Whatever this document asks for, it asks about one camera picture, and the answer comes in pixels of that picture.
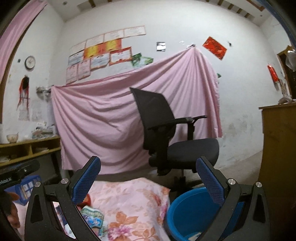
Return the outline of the person's left hand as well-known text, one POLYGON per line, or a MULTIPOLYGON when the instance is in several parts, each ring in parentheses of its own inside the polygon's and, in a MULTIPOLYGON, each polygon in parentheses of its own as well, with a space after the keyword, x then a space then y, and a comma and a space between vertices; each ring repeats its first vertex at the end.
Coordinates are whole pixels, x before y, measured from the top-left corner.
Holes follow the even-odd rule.
POLYGON ((1 208, 4 211, 11 226, 15 229, 20 228, 18 210, 13 201, 19 200, 19 196, 14 192, 1 190, 1 208))

